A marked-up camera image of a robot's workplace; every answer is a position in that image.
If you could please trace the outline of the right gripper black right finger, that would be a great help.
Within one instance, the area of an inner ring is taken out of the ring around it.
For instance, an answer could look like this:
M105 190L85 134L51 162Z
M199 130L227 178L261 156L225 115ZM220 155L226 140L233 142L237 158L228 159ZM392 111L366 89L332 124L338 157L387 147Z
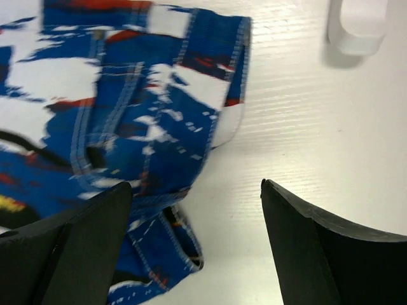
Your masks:
M285 304L405 304L406 237L261 183L266 229Z

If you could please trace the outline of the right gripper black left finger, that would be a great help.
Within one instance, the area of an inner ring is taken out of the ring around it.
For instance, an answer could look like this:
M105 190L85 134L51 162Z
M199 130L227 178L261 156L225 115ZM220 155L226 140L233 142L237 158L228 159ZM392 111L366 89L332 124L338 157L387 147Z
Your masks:
M105 304L132 203L127 182L1 234L1 304Z

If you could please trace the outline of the blue white red patterned trousers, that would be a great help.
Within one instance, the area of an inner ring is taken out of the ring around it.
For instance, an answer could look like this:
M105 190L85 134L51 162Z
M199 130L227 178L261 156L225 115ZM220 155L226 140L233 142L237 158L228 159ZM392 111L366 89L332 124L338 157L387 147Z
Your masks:
M2 1L1 235L123 184L102 303L142 304L200 271L178 204L241 122L251 25L151 1Z

